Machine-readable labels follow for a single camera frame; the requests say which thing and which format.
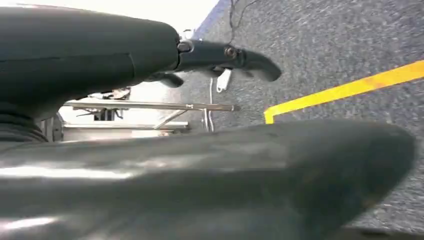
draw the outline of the yellow stripe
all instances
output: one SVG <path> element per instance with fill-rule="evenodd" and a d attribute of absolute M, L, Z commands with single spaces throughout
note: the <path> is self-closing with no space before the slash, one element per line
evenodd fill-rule
<path fill-rule="evenodd" d="M 265 122 L 266 124 L 273 124 L 275 115 L 328 103 L 422 77 L 424 77 L 424 60 L 272 106 L 264 112 Z"/>

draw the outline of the black cable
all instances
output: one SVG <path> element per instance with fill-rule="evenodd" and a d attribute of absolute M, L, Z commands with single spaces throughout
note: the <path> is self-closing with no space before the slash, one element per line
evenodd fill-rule
<path fill-rule="evenodd" d="M 245 14 L 246 9 L 252 6 L 253 4 L 257 3 L 259 0 L 253 0 L 243 7 L 237 24 L 234 24 L 233 22 L 233 14 L 234 14 L 234 11 L 236 11 L 236 5 L 240 2 L 240 0 L 230 0 L 230 1 L 231 1 L 231 6 L 229 9 L 229 27 L 231 28 L 231 39 L 229 40 L 228 44 L 231 44 L 234 38 L 236 37 L 236 30 L 239 29 L 240 25 L 242 24 L 243 15 Z"/>

